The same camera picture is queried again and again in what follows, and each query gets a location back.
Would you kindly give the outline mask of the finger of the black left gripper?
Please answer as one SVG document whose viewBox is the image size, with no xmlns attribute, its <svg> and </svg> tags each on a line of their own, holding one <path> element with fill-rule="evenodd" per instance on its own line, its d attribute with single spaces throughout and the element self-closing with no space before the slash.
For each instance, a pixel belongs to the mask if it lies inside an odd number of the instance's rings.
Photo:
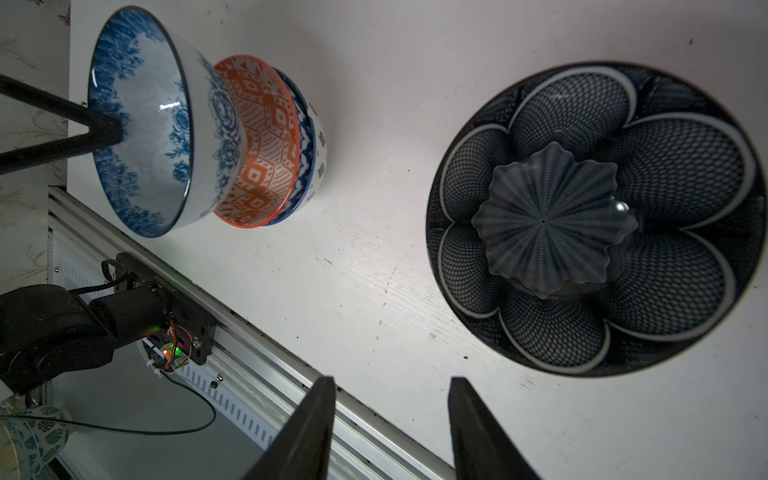
<svg viewBox="0 0 768 480">
<path fill-rule="evenodd" d="M 9 174 L 61 159 L 85 155 L 111 147 L 123 139 L 123 132 L 88 132 L 66 139 L 15 149 L 1 154 L 1 174 Z"/>
<path fill-rule="evenodd" d="M 1 94 L 87 126 L 90 130 L 120 131 L 120 122 L 116 118 L 91 110 L 6 75 L 1 75 Z"/>
</svg>

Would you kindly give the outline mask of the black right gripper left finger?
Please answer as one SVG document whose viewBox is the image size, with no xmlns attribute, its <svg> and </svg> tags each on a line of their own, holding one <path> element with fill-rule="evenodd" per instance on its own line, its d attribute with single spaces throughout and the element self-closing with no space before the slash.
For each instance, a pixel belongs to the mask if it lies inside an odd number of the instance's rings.
<svg viewBox="0 0 768 480">
<path fill-rule="evenodd" d="M 318 378 L 244 479 L 327 479 L 336 385 Z"/>
</svg>

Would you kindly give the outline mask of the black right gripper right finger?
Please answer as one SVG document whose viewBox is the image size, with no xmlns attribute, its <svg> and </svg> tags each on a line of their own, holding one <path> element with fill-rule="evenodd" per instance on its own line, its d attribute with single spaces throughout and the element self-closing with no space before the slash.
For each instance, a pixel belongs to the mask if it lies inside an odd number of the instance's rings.
<svg viewBox="0 0 768 480">
<path fill-rule="evenodd" d="M 448 412 L 457 479 L 539 479 L 468 379 L 451 379 Z"/>
</svg>

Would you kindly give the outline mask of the blue floral bowl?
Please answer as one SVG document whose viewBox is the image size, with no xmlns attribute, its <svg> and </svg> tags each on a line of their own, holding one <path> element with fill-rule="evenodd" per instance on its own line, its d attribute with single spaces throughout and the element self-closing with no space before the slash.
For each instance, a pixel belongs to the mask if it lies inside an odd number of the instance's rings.
<svg viewBox="0 0 768 480">
<path fill-rule="evenodd" d="M 211 214 L 247 154 L 224 81 L 148 10 L 126 6 L 91 59 L 91 109 L 119 120 L 120 143 L 94 152 L 103 191 L 133 233 L 157 238 Z"/>
</svg>

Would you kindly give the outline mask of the orange diamond pattern bowl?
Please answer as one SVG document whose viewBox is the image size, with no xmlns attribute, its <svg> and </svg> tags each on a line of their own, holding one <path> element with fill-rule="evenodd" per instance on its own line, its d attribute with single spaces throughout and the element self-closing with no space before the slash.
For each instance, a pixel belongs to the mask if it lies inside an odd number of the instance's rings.
<svg viewBox="0 0 768 480">
<path fill-rule="evenodd" d="M 300 165 L 297 108 L 278 72 L 251 55 L 234 55 L 215 65 L 235 103 L 246 134 L 247 154 L 226 199 L 215 210 L 226 223 L 256 228 L 286 205 Z"/>
</svg>

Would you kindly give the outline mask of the dark navy patterned bowl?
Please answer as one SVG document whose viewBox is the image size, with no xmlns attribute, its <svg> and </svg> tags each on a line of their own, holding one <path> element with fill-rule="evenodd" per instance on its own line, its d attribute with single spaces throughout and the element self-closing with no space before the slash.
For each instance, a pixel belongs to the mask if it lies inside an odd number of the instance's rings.
<svg viewBox="0 0 768 480">
<path fill-rule="evenodd" d="M 766 252 L 758 152 L 711 95 L 649 66 L 529 76 L 463 126 L 426 242 L 460 322 L 511 361 L 608 377 L 692 347 Z"/>
</svg>

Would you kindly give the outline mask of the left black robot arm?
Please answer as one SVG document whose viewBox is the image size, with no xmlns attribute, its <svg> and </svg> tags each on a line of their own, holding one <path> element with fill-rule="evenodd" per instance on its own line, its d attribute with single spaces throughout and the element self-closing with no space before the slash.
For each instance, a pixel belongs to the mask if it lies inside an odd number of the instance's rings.
<svg viewBox="0 0 768 480">
<path fill-rule="evenodd" d="M 8 76 L 1 93 L 87 127 L 87 132 L 1 155 L 3 174 L 93 153 L 120 143 L 116 118 Z M 85 289 L 39 284 L 1 297 L 1 384 L 26 394 L 66 372 L 110 363 L 115 350 L 169 325 L 168 302 L 152 287 L 118 291 L 85 303 Z"/>
</svg>

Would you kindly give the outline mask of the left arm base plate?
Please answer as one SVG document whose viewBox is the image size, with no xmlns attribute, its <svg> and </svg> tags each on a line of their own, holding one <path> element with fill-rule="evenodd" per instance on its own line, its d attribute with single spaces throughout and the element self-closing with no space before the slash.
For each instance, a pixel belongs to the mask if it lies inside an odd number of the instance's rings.
<svg viewBox="0 0 768 480">
<path fill-rule="evenodd" d="M 206 363 L 217 320 L 197 300 L 130 253 L 104 260 L 101 268 L 113 292 L 90 307 L 106 321 L 118 345 L 148 339 L 173 366 Z"/>
</svg>

